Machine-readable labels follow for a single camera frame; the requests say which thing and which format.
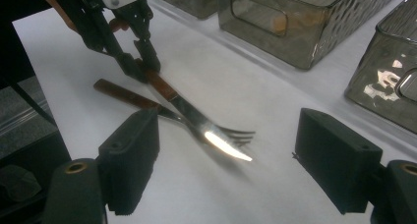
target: fork handle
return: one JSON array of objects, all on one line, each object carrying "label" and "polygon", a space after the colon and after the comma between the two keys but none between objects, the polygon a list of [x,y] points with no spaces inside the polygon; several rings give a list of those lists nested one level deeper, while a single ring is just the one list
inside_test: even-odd
[{"label": "fork handle", "polygon": [[94,88],[125,103],[129,103],[143,109],[156,108],[157,111],[160,111],[162,107],[160,104],[153,102],[148,98],[138,95],[126,88],[123,88],[104,79],[98,80],[94,84]]},{"label": "fork handle", "polygon": [[178,96],[178,92],[171,87],[160,75],[153,70],[146,70],[145,76],[149,83],[156,89],[156,91],[162,95],[168,102],[171,102]]}]

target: brass insert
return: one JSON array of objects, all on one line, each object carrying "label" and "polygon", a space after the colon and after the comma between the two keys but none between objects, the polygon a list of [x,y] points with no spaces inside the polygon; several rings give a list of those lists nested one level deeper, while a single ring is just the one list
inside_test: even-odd
[{"label": "brass insert", "polygon": [[406,171],[407,173],[417,176],[417,166],[410,163],[403,163],[401,164],[402,170]]},{"label": "brass insert", "polygon": [[86,170],[87,167],[88,165],[84,162],[74,163],[68,166],[67,169],[65,169],[65,173],[67,174],[79,173],[79,172]]}]

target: screw hole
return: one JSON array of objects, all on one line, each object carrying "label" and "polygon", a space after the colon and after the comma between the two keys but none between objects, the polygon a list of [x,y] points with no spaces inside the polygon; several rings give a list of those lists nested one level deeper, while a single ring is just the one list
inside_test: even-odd
[{"label": "screw hole", "polygon": [[79,173],[85,170],[86,168],[87,168],[86,163],[74,163],[74,164],[71,164],[65,172],[67,174],[74,174],[74,173]]},{"label": "screw hole", "polygon": [[417,167],[412,164],[403,164],[402,169],[406,171],[407,173],[410,173],[414,176],[417,176]]}]

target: metal fork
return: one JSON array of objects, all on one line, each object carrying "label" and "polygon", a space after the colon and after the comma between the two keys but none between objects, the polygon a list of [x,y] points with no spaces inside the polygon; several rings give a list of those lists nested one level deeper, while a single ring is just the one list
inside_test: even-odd
[{"label": "metal fork", "polygon": [[158,72],[149,68],[144,68],[142,60],[140,59],[137,63],[140,68],[142,67],[150,85],[152,85],[162,97],[170,102],[212,145],[233,157],[252,161],[251,157],[239,150],[231,137],[226,135],[218,125],[213,123],[196,107],[185,100],[159,75]]},{"label": "metal fork", "polygon": [[[111,83],[104,79],[98,80],[94,84],[94,88],[102,93],[105,93],[109,96],[117,98],[123,102],[132,104],[139,108],[143,108],[143,109],[156,108],[158,111],[158,115],[185,125],[193,133],[193,135],[196,138],[207,142],[207,140],[204,137],[202,137],[201,133],[198,130],[196,130],[196,128],[190,123],[190,121],[188,121],[181,115],[169,110],[168,108],[162,106],[159,103],[156,103],[148,98],[145,98],[144,96],[141,96],[120,85]],[[249,143],[255,133],[255,132],[236,131],[236,130],[231,130],[228,128],[223,128],[220,126],[218,127],[224,134],[226,134],[228,137],[232,139],[233,143],[235,143],[239,147]]]}]

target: metal bolt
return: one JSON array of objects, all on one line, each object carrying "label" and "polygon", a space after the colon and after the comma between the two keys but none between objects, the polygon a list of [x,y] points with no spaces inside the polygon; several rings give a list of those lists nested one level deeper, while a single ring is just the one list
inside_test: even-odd
[{"label": "metal bolt", "polygon": [[119,0],[110,0],[111,4],[114,6],[118,6],[120,1]]}]

